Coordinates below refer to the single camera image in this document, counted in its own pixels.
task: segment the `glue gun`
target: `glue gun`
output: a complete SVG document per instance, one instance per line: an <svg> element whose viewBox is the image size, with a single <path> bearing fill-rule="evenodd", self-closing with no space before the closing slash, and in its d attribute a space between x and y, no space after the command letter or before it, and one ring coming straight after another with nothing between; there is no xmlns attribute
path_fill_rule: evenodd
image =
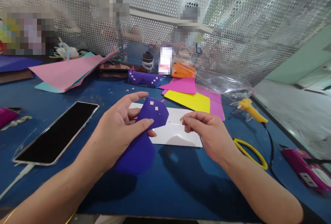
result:
<svg viewBox="0 0 331 224"><path fill-rule="evenodd" d="M268 120L264 118L253 106L252 100L249 98L243 99L238 102L238 109L247 111L258 123L268 123Z"/></svg>

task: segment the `yellow scissors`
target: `yellow scissors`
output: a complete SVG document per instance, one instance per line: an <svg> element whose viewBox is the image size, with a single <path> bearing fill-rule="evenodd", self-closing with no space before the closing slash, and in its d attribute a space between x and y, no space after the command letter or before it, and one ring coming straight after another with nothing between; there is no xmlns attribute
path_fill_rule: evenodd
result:
<svg viewBox="0 0 331 224"><path fill-rule="evenodd" d="M267 164L267 162L265 161L265 159L262 157L262 155L252 146L252 145L250 145L250 144L248 144L247 142L245 142L245 141L242 141L242 140L240 140L240 139L236 139L236 138L234 138L233 139L233 141L234 141L234 143L236 144L236 146L238 147L238 149L246 156L246 157L248 157L248 158L250 158L251 160L253 160L255 163L257 163L263 170L267 170L268 169L268 164ZM250 148L254 153L255 153L255 155L259 158L259 160L260 160L260 162L261 162L261 164L259 164L258 162L256 162L255 160L254 160L254 158L252 158L245 150L244 150L244 148L242 148L241 147L241 145L240 144L243 144L243 145L245 145L245 146L247 146L248 148Z"/></svg>

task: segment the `perforated metal panel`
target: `perforated metal panel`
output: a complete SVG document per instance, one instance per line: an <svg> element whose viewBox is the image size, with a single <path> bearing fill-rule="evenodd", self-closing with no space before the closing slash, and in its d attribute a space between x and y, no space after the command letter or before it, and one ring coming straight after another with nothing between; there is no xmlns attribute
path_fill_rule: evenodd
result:
<svg viewBox="0 0 331 224"><path fill-rule="evenodd" d="M130 6L177 18L188 2L198 3L200 22L214 31L199 42L202 55L191 41L176 46L175 59L247 78L252 85L331 20L330 0L130 0ZM0 0L3 6L52 6L55 32L69 45L101 55L117 49L116 25L96 21L96 0ZM128 59L140 62L147 49L172 41L175 27L130 16L121 30Z"/></svg>

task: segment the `hand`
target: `hand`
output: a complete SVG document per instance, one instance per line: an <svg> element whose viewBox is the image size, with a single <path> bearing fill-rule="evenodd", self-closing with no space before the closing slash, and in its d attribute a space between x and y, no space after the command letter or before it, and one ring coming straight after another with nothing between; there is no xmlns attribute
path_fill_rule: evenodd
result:
<svg viewBox="0 0 331 224"><path fill-rule="evenodd" d="M228 158L241 154L219 117L204 112L190 112L180 120L185 132L198 133L208 156L216 163L223 164Z"/></svg>
<svg viewBox="0 0 331 224"><path fill-rule="evenodd" d="M129 94L120 99L101 117L90 139L77 157L79 163L92 164L94 169L109 170L139 134L149 128L153 119L134 119L140 109L129 109L132 102L148 96L147 92ZM156 137L153 130L148 136Z"/></svg>

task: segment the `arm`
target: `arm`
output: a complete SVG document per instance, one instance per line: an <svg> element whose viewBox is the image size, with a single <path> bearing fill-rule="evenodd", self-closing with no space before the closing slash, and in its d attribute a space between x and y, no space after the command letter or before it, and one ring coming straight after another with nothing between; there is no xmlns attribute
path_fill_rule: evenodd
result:
<svg viewBox="0 0 331 224"><path fill-rule="evenodd" d="M239 151L220 118L191 112L181 120L186 132L199 134L207 154L229 175L261 220L268 224L302 222L299 201Z"/></svg>
<svg viewBox="0 0 331 224"><path fill-rule="evenodd" d="M128 109L132 102L147 95L146 92L126 95L105 112L76 160L22 202L6 224L65 223L131 141L153 123L148 119L135 123L140 109ZM152 130L147 133L156 136Z"/></svg>

